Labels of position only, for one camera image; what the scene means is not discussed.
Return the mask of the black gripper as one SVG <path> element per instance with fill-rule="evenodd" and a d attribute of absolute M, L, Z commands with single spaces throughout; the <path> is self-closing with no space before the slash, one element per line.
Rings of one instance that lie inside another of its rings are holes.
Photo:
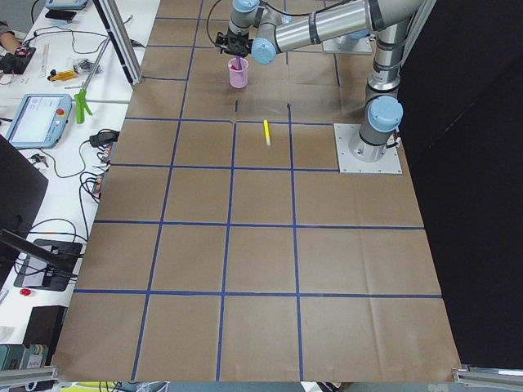
<path fill-rule="evenodd" d="M 214 46 L 217 47 L 221 53 L 226 53 L 232 56 L 247 57 L 251 54 L 252 40 L 249 34 L 236 34 L 232 32 L 217 33 Z"/>

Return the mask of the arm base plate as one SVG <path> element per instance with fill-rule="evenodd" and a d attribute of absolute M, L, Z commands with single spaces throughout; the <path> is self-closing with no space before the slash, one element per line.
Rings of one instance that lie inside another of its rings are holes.
<path fill-rule="evenodd" d="M 360 127 L 360 124 L 333 124 L 339 172 L 401 175 L 402 168 L 394 136 L 389 136 L 384 145 L 369 145 L 360 138 Z"/>

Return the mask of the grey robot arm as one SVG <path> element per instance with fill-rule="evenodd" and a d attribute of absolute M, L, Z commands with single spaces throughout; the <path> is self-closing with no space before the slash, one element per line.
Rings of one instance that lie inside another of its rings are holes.
<path fill-rule="evenodd" d="M 210 39 L 232 56 L 251 56 L 268 65 L 276 56 L 340 37 L 368 32 L 375 36 L 373 71 L 365 88 L 365 115 L 355 138 L 359 159 L 380 159 L 388 137 L 399 124 L 385 125 L 380 116 L 387 100 L 396 100 L 409 26 L 420 1 L 340 1 L 308 14 L 290 15 L 268 1 L 234 1 L 228 28 Z"/>

